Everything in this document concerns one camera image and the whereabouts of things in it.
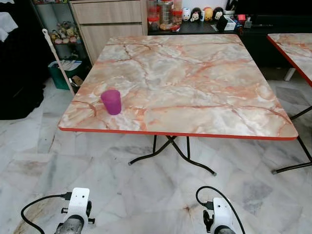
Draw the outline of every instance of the marble-pattern tabletop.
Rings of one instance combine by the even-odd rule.
[[[268,34],[268,38],[312,86],[312,33]]]
[[[121,113],[100,100],[121,93]],[[66,131],[291,140],[297,131],[237,35],[111,38],[59,123]]]

